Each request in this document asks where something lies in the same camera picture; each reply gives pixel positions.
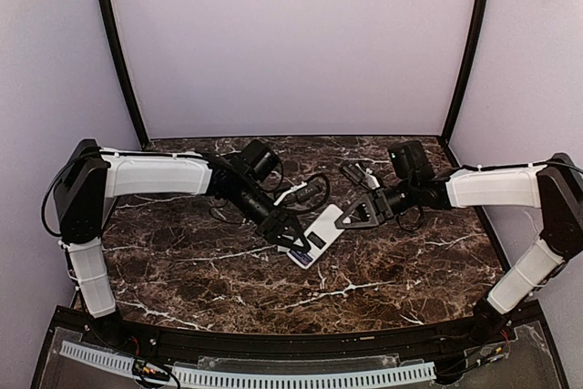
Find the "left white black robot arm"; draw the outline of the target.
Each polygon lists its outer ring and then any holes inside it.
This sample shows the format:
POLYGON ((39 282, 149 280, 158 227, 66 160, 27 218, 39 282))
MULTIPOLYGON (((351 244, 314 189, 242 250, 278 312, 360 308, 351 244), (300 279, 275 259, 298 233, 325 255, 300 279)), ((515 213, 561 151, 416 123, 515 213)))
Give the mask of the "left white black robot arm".
POLYGON ((80 141, 43 200, 55 203, 58 228, 49 233, 66 252, 88 313, 98 319, 117 310, 102 251, 108 199, 159 193, 211 196, 236 207, 267 242, 309 251, 298 211, 284 208, 261 187, 279 162, 259 140, 226 155, 122 151, 101 148, 91 138, 80 141))

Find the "blue battery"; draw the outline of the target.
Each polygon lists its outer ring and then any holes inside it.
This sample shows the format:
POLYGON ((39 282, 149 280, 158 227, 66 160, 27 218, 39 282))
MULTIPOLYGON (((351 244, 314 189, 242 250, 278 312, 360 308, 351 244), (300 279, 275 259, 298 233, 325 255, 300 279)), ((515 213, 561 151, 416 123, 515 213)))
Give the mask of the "blue battery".
POLYGON ((294 257, 304 265, 308 265, 311 262, 311 259, 303 252, 296 252, 294 257))

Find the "white remote control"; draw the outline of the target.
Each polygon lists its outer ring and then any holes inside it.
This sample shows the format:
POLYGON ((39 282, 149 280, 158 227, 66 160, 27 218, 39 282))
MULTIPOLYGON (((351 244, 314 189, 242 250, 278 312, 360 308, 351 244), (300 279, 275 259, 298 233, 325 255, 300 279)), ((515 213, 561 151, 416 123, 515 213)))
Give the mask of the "white remote control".
POLYGON ((343 211, 334 204, 326 209, 316 218, 316 220, 306 229, 305 235, 311 244, 311 249, 306 252, 311 259, 308 265, 299 262, 294 254, 298 251, 289 250, 288 257, 300 268, 308 270, 320 257, 338 240, 344 230, 337 229, 334 222, 343 211))

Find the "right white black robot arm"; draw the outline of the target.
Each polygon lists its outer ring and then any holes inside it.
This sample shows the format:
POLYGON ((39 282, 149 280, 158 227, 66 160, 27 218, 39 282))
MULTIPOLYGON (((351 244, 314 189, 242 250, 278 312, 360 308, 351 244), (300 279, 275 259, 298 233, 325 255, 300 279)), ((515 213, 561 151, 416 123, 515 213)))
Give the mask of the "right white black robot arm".
POLYGON ((342 174, 367 191, 336 220, 337 228, 372 229, 411 208, 523 206, 541 211, 543 229, 535 241, 476 303, 469 334, 475 343, 497 335, 532 291, 582 252, 582 171, 568 154, 535 163, 462 166, 437 175, 418 140, 388 152, 399 179, 395 186, 385 186, 358 163, 342 164, 342 174))

